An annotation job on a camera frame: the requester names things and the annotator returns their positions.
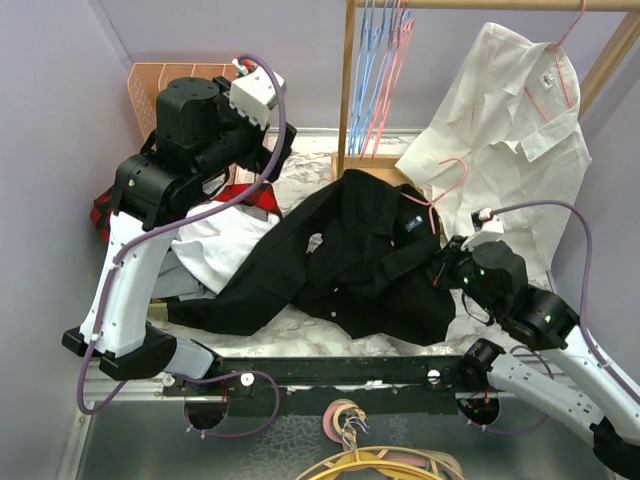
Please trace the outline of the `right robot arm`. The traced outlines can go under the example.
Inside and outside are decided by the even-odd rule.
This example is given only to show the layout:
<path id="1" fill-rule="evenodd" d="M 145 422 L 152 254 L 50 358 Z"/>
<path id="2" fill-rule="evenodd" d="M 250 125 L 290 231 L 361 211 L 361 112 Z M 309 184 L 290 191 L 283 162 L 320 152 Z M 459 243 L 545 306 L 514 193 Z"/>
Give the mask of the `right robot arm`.
<path id="1" fill-rule="evenodd" d="M 555 293 L 530 284 L 525 260 L 503 241 L 470 250 L 454 237 L 428 263 L 435 286 L 459 289 L 503 331 L 539 352 L 575 384 L 541 375 L 487 340 L 468 351 L 461 383 L 512 393 L 563 423 L 591 445 L 596 458 L 627 479 L 639 476 L 639 387 L 584 338 L 579 315 Z"/>

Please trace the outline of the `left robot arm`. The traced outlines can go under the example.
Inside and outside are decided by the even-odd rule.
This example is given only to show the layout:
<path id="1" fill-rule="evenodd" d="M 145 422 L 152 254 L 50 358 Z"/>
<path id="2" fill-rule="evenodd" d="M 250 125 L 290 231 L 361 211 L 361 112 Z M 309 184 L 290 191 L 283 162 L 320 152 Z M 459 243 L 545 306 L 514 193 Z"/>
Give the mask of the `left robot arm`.
<path id="1" fill-rule="evenodd" d="M 169 373 L 186 377 L 202 395 L 218 388 L 214 352 L 155 328 L 147 308 L 177 224 L 203 200 L 204 184 L 233 164 L 261 181 L 276 179 L 296 134 L 281 120 L 274 150 L 263 144 L 283 94 L 283 78 L 260 69 L 233 81 L 177 78 L 159 92 L 155 129 L 116 170 L 99 285 L 83 323 L 63 334 L 66 349 L 99 357 L 101 371 L 114 380 Z"/>

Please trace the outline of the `black button shirt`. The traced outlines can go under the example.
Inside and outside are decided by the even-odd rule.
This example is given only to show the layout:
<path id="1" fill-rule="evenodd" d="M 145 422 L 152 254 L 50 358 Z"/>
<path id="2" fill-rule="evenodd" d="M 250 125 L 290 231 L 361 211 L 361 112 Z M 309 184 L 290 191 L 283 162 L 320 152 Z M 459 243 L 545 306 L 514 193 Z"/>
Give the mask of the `black button shirt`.
<path id="1" fill-rule="evenodd" d="M 350 169 L 273 227 L 215 298 L 168 301 L 168 319 L 249 336 L 293 306 L 354 339 L 428 346 L 456 315 L 451 293 L 427 273 L 439 248 L 439 216 L 421 193 Z"/>

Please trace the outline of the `pink wire hanger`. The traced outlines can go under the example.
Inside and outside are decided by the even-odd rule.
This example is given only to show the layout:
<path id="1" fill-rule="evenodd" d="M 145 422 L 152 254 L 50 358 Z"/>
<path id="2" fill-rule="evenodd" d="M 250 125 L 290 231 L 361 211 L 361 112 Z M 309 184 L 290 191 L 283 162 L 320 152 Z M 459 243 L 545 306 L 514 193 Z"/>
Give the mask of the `pink wire hanger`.
<path id="1" fill-rule="evenodd" d="M 444 165 L 447 163 L 451 163 L 451 162 L 456 162 L 457 164 L 459 164 L 462 167 L 462 174 L 460 175 L 460 177 L 457 179 L 457 181 L 455 183 L 453 183 L 449 188 L 447 188 L 446 190 L 442 191 L 439 195 L 435 196 L 434 198 L 432 198 L 431 200 L 419 200 L 409 194 L 406 193 L 402 193 L 401 196 L 406 198 L 407 200 L 424 206 L 428 209 L 428 219 L 429 219 L 429 223 L 430 223 L 430 227 L 431 227 L 431 231 L 433 234 L 437 233 L 437 228 L 436 228 L 436 221 L 435 221 L 435 206 L 436 204 L 443 199 L 446 195 L 448 195 L 450 192 L 452 192 L 453 190 L 455 190 L 458 186 L 460 186 L 461 184 L 464 183 L 467 175 L 468 175 L 468 167 L 466 162 L 463 159 L 460 158 L 448 158 L 446 160 L 442 160 L 439 162 L 439 165 Z"/>

